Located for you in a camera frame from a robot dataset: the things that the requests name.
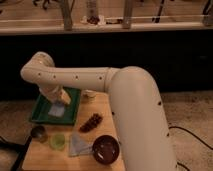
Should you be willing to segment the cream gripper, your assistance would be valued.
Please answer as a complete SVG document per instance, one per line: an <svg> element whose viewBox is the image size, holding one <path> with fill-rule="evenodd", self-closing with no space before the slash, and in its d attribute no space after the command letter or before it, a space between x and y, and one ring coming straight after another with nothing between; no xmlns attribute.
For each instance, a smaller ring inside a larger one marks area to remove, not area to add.
<svg viewBox="0 0 213 171"><path fill-rule="evenodd" d="M52 94L51 101L53 103L61 102L64 105L69 105L71 103L71 97L63 88L61 88Z"/></svg>

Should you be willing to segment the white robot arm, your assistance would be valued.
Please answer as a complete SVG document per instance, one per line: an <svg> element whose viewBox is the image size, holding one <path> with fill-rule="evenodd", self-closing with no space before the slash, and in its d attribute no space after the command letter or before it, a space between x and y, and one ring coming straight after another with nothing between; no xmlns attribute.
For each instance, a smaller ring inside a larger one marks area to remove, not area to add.
<svg viewBox="0 0 213 171"><path fill-rule="evenodd" d="M57 68L39 51L20 75L52 102L64 87L107 93L126 171L178 171L159 89L145 69Z"/></svg>

